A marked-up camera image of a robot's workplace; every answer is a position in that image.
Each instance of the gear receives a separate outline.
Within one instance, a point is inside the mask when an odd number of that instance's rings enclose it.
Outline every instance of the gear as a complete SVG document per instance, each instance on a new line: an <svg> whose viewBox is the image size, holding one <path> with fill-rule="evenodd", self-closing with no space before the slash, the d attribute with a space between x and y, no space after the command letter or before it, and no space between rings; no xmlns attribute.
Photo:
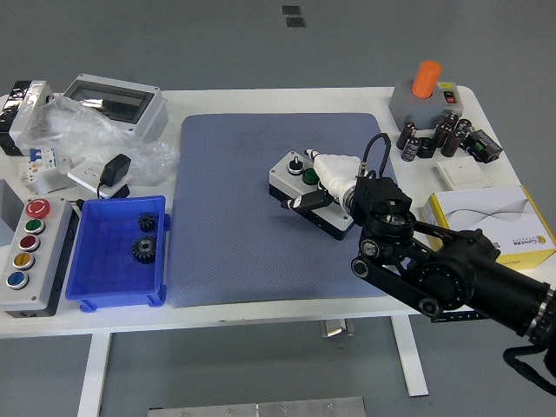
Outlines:
<svg viewBox="0 0 556 417"><path fill-rule="evenodd" d="M156 227L155 217L151 213L143 213L139 216L137 222L139 223L139 228L144 233L150 232Z"/></svg>
<svg viewBox="0 0 556 417"><path fill-rule="evenodd" d="M140 263L153 263L156 257L156 238L144 236L137 239L131 248L131 252Z"/></svg>

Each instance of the white box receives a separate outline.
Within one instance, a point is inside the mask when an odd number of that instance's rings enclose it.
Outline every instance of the white box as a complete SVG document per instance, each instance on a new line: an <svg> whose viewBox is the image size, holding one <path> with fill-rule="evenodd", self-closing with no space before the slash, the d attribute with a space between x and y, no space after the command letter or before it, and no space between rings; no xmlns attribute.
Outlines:
<svg viewBox="0 0 556 417"><path fill-rule="evenodd" d="M482 229L501 252L497 262L516 270L534 268L556 251L553 234L520 185L432 194L420 218L451 230ZM429 241L440 248L440 239Z"/></svg>

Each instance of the red button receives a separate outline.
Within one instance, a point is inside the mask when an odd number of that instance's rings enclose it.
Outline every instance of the red button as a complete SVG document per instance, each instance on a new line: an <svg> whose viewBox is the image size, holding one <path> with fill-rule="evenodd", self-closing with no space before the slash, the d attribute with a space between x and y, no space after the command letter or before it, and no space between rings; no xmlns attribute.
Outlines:
<svg viewBox="0 0 556 417"><path fill-rule="evenodd" d="M33 252L40 246L40 244L41 241L38 240L38 237L27 235L19 241L19 248L25 252Z"/></svg>
<svg viewBox="0 0 556 417"><path fill-rule="evenodd" d="M25 207L25 213L33 219L42 219L43 217L46 217L49 212L50 203L48 200L44 200L43 198L37 198Z"/></svg>

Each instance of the orange cylinder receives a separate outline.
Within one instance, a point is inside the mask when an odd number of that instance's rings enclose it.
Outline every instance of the orange cylinder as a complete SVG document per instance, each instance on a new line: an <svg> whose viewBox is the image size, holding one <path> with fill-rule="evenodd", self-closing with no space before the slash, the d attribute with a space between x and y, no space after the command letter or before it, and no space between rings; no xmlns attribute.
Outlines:
<svg viewBox="0 0 556 417"><path fill-rule="evenodd" d="M414 80L411 92L419 98L429 98L442 72L442 65L436 61L423 61Z"/></svg>

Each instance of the blue mat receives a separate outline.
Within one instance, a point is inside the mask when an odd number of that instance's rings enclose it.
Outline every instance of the blue mat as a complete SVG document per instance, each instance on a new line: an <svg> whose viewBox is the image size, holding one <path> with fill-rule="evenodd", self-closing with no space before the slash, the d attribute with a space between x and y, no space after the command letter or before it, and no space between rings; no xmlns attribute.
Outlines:
<svg viewBox="0 0 556 417"><path fill-rule="evenodd" d="M169 232L170 303L383 295L351 272L359 227L337 241L268 193L268 172L289 151L362 157L379 132L369 114L186 118ZM379 168L383 152L379 141L370 169ZM390 161L385 175L394 177Z"/></svg>

